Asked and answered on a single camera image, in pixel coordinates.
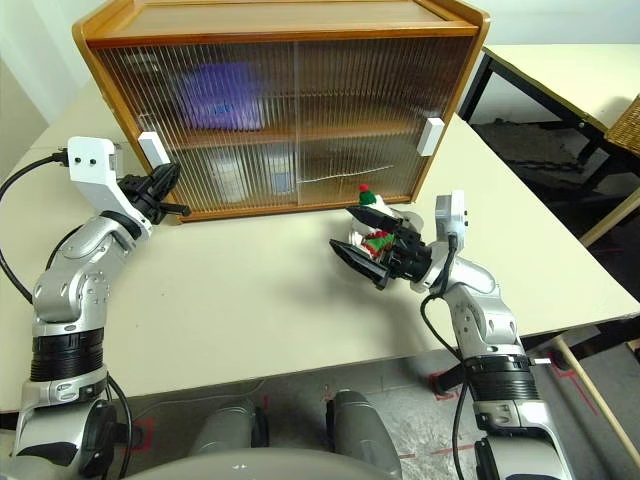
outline cable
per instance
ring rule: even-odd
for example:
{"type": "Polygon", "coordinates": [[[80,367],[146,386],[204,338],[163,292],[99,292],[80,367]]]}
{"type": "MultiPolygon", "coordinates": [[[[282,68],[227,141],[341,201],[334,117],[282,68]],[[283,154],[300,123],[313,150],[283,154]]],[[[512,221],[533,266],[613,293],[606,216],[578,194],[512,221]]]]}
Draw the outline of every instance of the cable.
{"type": "Polygon", "coordinates": [[[444,348],[449,350],[449,352],[451,352],[451,355],[456,357],[459,361],[462,361],[462,355],[460,355],[460,352],[456,351],[451,345],[449,345],[445,341],[444,338],[440,336],[440,334],[436,331],[434,326],[431,324],[431,321],[429,320],[429,318],[427,318],[427,314],[425,313],[425,308],[427,306],[427,303],[429,303],[431,300],[434,300],[436,298],[440,298],[440,297],[438,295],[429,295],[420,304],[420,315],[422,315],[422,320],[427,325],[427,327],[429,328],[433,336],[436,337],[436,339],[444,346],[444,348]]]}
{"type": "Polygon", "coordinates": [[[219,399],[219,398],[248,397],[249,395],[253,395],[258,390],[260,390],[264,386],[265,382],[266,382],[266,380],[260,380],[258,385],[253,387],[248,392],[244,392],[244,393],[233,393],[233,394],[228,394],[228,395],[209,395],[207,397],[188,398],[188,399],[185,399],[185,400],[162,400],[160,402],[154,403],[153,405],[149,405],[147,408],[145,408],[141,412],[137,413],[136,416],[133,417],[133,420],[134,421],[138,420],[140,417],[143,417],[144,415],[149,413],[151,410],[153,410],[153,409],[155,409],[155,408],[157,408],[157,407],[159,407],[161,405],[177,405],[177,404],[180,404],[180,403],[203,402],[205,400],[215,400],[215,399],[219,399]]]}
{"type": "Polygon", "coordinates": [[[69,233],[67,233],[64,237],[62,237],[62,239],[58,242],[58,244],[55,246],[55,248],[53,249],[53,251],[51,252],[51,255],[49,255],[49,259],[47,260],[47,266],[44,268],[45,270],[49,270],[49,268],[51,267],[51,264],[53,263],[53,259],[56,256],[56,253],[58,252],[58,250],[60,250],[60,247],[62,246],[62,244],[64,242],[66,242],[69,237],[71,235],[73,235],[74,233],[76,233],[78,230],[80,230],[80,227],[82,225],[78,225],[76,228],[74,228],[73,230],[71,230],[69,233]]]}
{"type": "MultiPolygon", "coordinates": [[[[436,294],[428,295],[421,303],[420,303],[420,315],[422,315],[422,320],[427,325],[431,333],[434,337],[438,339],[438,341],[444,345],[444,347],[449,350],[451,355],[456,357],[460,362],[462,362],[462,354],[456,351],[451,345],[449,345],[444,338],[438,334],[434,326],[429,321],[427,314],[425,312],[427,303],[436,298],[442,298],[443,295],[447,291],[447,286],[449,284],[449,273],[451,270],[451,264],[453,263],[453,259],[455,257],[455,253],[458,250],[458,237],[454,234],[449,235],[449,251],[447,252],[447,258],[442,267],[442,272],[440,273],[440,290],[436,294]]],[[[458,405],[456,406],[456,413],[453,416],[453,428],[451,429],[451,450],[453,454],[453,464],[456,468],[456,473],[458,474],[458,480],[464,480],[464,475],[462,474],[462,468],[460,467],[460,452],[458,451],[458,430],[460,428],[460,416],[462,414],[462,406],[464,405],[464,399],[467,395],[468,382],[465,377],[462,380],[462,390],[460,392],[460,397],[458,398],[458,405]]]]}
{"type": "Polygon", "coordinates": [[[120,474],[118,475],[118,478],[124,478],[127,475],[127,468],[129,468],[129,460],[131,459],[131,449],[133,447],[133,418],[131,417],[129,401],[120,388],[120,385],[118,385],[111,375],[107,375],[107,383],[113,388],[116,395],[118,395],[125,417],[127,417],[127,445],[125,446],[124,457],[122,458],[122,465],[120,466],[120,474]]]}
{"type": "MultiPolygon", "coordinates": [[[[4,197],[4,194],[7,193],[7,190],[9,190],[9,187],[11,185],[13,185],[16,181],[18,181],[23,175],[29,173],[32,170],[35,170],[38,167],[41,167],[42,165],[46,165],[48,163],[52,163],[52,162],[55,162],[55,161],[57,161],[57,160],[52,155],[50,157],[43,158],[42,160],[37,160],[37,161],[27,165],[26,167],[21,168],[16,173],[11,175],[2,184],[2,186],[0,186],[0,201],[2,201],[2,197],[4,197]]],[[[33,304],[33,298],[31,297],[31,292],[29,290],[27,290],[27,287],[25,287],[22,284],[22,282],[20,282],[20,280],[18,280],[18,277],[16,277],[15,273],[13,273],[13,271],[11,270],[11,267],[9,267],[9,264],[7,263],[6,259],[4,258],[4,254],[2,253],[2,249],[0,249],[0,268],[2,268],[2,271],[7,275],[7,277],[9,278],[9,281],[13,284],[14,287],[16,287],[18,289],[20,294],[22,294],[22,296],[27,300],[27,302],[33,304]]]]}
{"type": "Polygon", "coordinates": [[[467,396],[468,387],[469,383],[465,378],[462,381],[462,390],[460,391],[460,397],[458,397],[456,413],[453,416],[453,428],[451,429],[451,449],[453,450],[453,464],[456,467],[458,480],[464,480],[464,475],[462,475],[462,468],[460,467],[460,452],[458,452],[458,429],[460,428],[460,416],[462,415],[462,406],[464,405],[464,399],[467,396]]]}
{"type": "Polygon", "coordinates": [[[456,235],[449,235],[449,251],[447,253],[447,258],[444,261],[444,266],[442,267],[442,271],[440,273],[441,281],[440,281],[440,291],[437,294],[428,295],[422,303],[420,303],[420,315],[422,316],[422,320],[427,325],[427,328],[431,331],[434,337],[459,361],[462,362],[462,355],[457,352],[451,345],[449,345],[444,338],[440,336],[440,334],[436,331],[434,326],[431,324],[431,321],[427,317],[426,307],[427,303],[436,298],[442,298],[447,290],[447,285],[449,284],[449,271],[451,269],[451,264],[453,263],[453,259],[456,254],[456,250],[458,250],[458,237],[456,235]]]}

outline beige table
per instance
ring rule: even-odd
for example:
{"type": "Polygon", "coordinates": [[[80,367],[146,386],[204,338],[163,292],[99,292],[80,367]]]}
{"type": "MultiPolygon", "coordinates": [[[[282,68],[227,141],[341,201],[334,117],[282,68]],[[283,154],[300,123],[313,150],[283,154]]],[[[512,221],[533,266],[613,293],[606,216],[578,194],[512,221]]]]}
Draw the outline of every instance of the beige table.
{"type": "MultiPolygon", "coordinates": [[[[471,118],[493,72],[578,129],[594,149],[621,150],[602,137],[640,93],[640,45],[491,45],[483,50],[486,56],[460,109],[463,119],[471,118]]],[[[601,175],[593,177],[596,184],[601,175]]],[[[580,241],[591,245],[638,206],[640,189],[580,241]]]]}
{"type": "MultiPolygon", "coordinates": [[[[77,129],[101,136],[116,132],[114,125],[90,84],[20,165],[77,129]],[[95,120],[95,130],[79,112],[95,120]]],[[[521,334],[640,312],[458,117],[409,207],[425,218],[426,241],[435,237],[435,196],[456,188],[464,189],[469,209],[463,255],[499,280],[521,334]]],[[[91,213],[62,167],[43,167],[14,185],[0,208],[0,244],[25,284],[34,284],[51,248],[91,213]]],[[[157,227],[113,288],[104,345],[109,369],[129,395],[143,395],[441,348],[407,282],[379,292],[333,254],[328,240],[343,238],[349,222],[345,211],[333,210],[157,227]]],[[[428,310],[453,341],[446,305],[428,310]]],[[[2,277],[0,410],[19,405],[31,315],[2,277]]]]}

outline robotic arm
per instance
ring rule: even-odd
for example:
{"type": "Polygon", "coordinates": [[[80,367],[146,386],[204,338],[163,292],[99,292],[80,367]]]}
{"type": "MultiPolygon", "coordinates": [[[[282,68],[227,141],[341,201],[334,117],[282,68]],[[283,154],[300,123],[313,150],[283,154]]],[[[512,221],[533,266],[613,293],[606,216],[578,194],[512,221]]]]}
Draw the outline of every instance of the robotic arm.
{"type": "Polygon", "coordinates": [[[8,478],[94,478],[113,460],[116,412],[105,399],[102,340],[110,288],[136,248],[166,213],[188,207],[162,203],[178,181],[157,138],[146,177],[115,172],[109,140],[73,137],[67,155],[71,179],[100,212],[64,241],[33,290],[33,359],[22,387],[8,478]]]}
{"type": "Polygon", "coordinates": [[[361,206],[347,210],[360,222],[392,233],[394,242],[376,262],[351,244],[331,240],[340,258],[378,289],[389,279],[405,278],[413,290],[429,291],[426,301],[443,298],[449,306],[459,347],[456,356],[461,360],[450,372],[468,382],[476,423],[487,432],[475,444],[478,478],[571,480],[570,466],[547,404],[538,395],[530,370],[533,363],[522,347],[513,313],[503,303],[492,275],[457,256],[464,248],[467,224],[463,192],[437,197],[437,237],[429,245],[407,219],[361,206]]]}

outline black cable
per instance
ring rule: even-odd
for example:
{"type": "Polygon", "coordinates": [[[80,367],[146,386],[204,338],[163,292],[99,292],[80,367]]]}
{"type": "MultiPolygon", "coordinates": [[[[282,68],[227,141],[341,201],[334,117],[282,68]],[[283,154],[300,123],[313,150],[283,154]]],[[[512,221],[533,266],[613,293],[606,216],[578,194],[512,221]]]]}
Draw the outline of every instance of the black cable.
{"type": "MultiPolygon", "coordinates": [[[[32,170],[35,170],[38,167],[41,167],[42,165],[46,165],[48,163],[53,163],[53,162],[56,162],[56,161],[58,161],[58,159],[55,156],[51,155],[50,157],[43,158],[42,160],[37,160],[37,161],[27,165],[26,167],[23,167],[20,170],[18,170],[16,173],[11,175],[2,184],[2,186],[0,186],[0,201],[2,201],[2,197],[4,197],[4,194],[7,193],[7,190],[9,190],[9,187],[11,185],[13,185],[17,180],[19,180],[20,177],[22,177],[23,175],[29,173],[32,170]]],[[[0,248],[0,268],[2,268],[2,271],[7,275],[7,277],[9,278],[9,281],[13,284],[14,287],[16,287],[18,289],[18,291],[27,300],[27,302],[33,304],[33,298],[31,297],[31,292],[29,290],[27,290],[27,287],[25,287],[22,284],[22,282],[20,282],[18,277],[16,277],[15,273],[13,273],[13,271],[11,270],[11,267],[9,267],[9,264],[7,263],[6,259],[4,258],[4,254],[2,253],[2,249],[1,248],[0,248]]]]}
{"type": "Polygon", "coordinates": [[[431,300],[434,300],[436,298],[442,298],[442,296],[446,292],[447,285],[449,284],[449,271],[451,270],[451,264],[453,263],[453,259],[455,257],[457,250],[458,250],[458,237],[455,235],[449,235],[449,251],[447,252],[447,258],[444,261],[442,272],[440,273],[440,276],[442,277],[440,281],[440,291],[437,294],[428,295],[424,300],[422,300],[422,303],[420,303],[420,315],[422,316],[422,320],[427,325],[427,328],[429,328],[433,336],[436,337],[436,339],[444,346],[444,348],[449,350],[451,355],[453,355],[459,361],[462,362],[462,355],[460,355],[459,352],[457,352],[451,345],[449,345],[445,341],[444,338],[440,336],[440,334],[436,331],[434,326],[431,324],[431,321],[427,317],[427,314],[425,311],[427,303],[429,303],[431,300]]]}
{"type": "Polygon", "coordinates": [[[458,397],[458,405],[456,406],[456,413],[453,416],[453,428],[451,429],[451,449],[453,450],[453,464],[456,467],[458,480],[464,480],[464,475],[462,475],[462,468],[460,467],[460,453],[458,452],[458,429],[460,428],[460,416],[462,414],[462,406],[464,405],[464,398],[467,396],[468,387],[469,387],[469,383],[465,378],[462,381],[462,390],[460,391],[460,397],[458,397]]]}
{"type": "Polygon", "coordinates": [[[78,230],[80,230],[80,227],[82,225],[78,225],[76,228],[74,228],[73,230],[71,230],[69,233],[67,233],[64,237],[62,237],[62,239],[58,242],[58,244],[55,246],[55,248],[53,249],[53,251],[51,252],[51,255],[49,255],[49,259],[47,260],[47,266],[45,267],[45,270],[49,270],[49,268],[51,267],[51,264],[53,263],[53,258],[56,256],[56,253],[58,252],[58,250],[60,250],[60,247],[62,246],[62,244],[64,242],[66,242],[69,237],[71,235],[73,235],[74,233],[76,233],[78,230]]]}
{"type": "MultiPolygon", "coordinates": [[[[455,257],[455,253],[458,250],[458,237],[456,235],[449,235],[449,251],[447,252],[447,258],[442,267],[442,272],[440,274],[440,290],[436,294],[428,295],[422,303],[420,303],[420,315],[422,315],[422,320],[427,325],[431,333],[434,337],[438,339],[438,341],[460,362],[462,362],[462,354],[456,351],[451,345],[449,345],[444,338],[438,334],[434,326],[429,321],[427,314],[425,312],[427,303],[436,298],[442,298],[442,296],[447,291],[447,286],[449,284],[449,273],[451,270],[451,264],[453,263],[453,259],[455,257]]],[[[462,468],[460,467],[460,452],[458,452],[458,430],[460,427],[460,416],[462,414],[462,406],[464,405],[464,399],[467,396],[467,388],[468,388],[467,378],[465,377],[462,380],[462,390],[460,392],[460,397],[458,398],[458,405],[456,406],[456,413],[453,417],[453,428],[451,430],[451,450],[453,454],[453,464],[456,468],[456,473],[458,474],[458,480],[464,480],[464,475],[462,474],[462,468]]]]}
{"type": "Polygon", "coordinates": [[[427,327],[429,328],[429,330],[431,331],[431,333],[433,334],[434,337],[436,337],[438,339],[438,341],[444,345],[444,348],[446,348],[447,350],[449,350],[449,352],[451,352],[451,355],[453,355],[454,357],[456,357],[459,361],[462,361],[462,356],[460,355],[460,352],[456,351],[451,345],[449,345],[444,338],[442,338],[440,336],[440,334],[438,334],[438,332],[436,331],[436,329],[434,328],[434,326],[431,324],[431,321],[429,320],[429,318],[427,317],[427,314],[425,313],[425,308],[427,306],[427,303],[429,303],[431,300],[434,300],[436,298],[440,298],[438,295],[429,295],[427,298],[425,298],[422,303],[420,304],[420,315],[422,315],[422,320],[424,321],[424,323],[427,325],[427,327]]]}
{"type": "Polygon", "coordinates": [[[118,475],[118,478],[124,478],[127,475],[127,468],[129,468],[129,460],[131,459],[131,449],[133,447],[133,417],[131,416],[129,401],[120,388],[120,385],[116,383],[111,375],[107,375],[107,383],[113,388],[116,395],[118,395],[124,414],[127,417],[127,445],[124,450],[124,457],[122,458],[122,465],[120,466],[120,473],[118,475]]]}

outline wooden stick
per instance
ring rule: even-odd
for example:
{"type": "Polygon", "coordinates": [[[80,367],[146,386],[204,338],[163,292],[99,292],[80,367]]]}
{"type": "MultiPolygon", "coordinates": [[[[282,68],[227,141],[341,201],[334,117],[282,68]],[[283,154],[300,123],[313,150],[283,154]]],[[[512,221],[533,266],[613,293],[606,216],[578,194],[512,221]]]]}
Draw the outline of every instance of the wooden stick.
{"type": "Polygon", "coordinates": [[[556,345],[556,347],[560,349],[567,363],[578,374],[584,386],[587,387],[587,390],[589,390],[591,397],[596,402],[596,404],[598,405],[598,408],[600,408],[600,411],[602,412],[604,417],[607,419],[607,421],[611,425],[611,428],[613,428],[613,431],[622,442],[622,446],[625,448],[627,453],[631,456],[631,459],[633,460],[633,463],[636,464],[636,467],[640,469],[640,453],[638,453],[638,450],[633,445],[633,443],[631,442],[631,439],[627,435],[627,432],[624,431],[624,429],[622,428],[622,425],[620,425],[620,422],[618,421],[618,419],[615,417],[615,415],[609,408],[609,405],[607,405],[607,402],[604,401],[604,398],[602,398],[602,395],[600,395],[600,392],[598,392],[598,389],[596,388],[594,383],[591,381],[591,379],[587,375],[587,372],[584,371],[584,369],[582,368],[582,365],[580,365],[580,362],[578,362],[576,357],[573,356],[571,349],[565,343],[562,337],[560,336],[556,337],[554,339],[554,344],[556,345]]]}

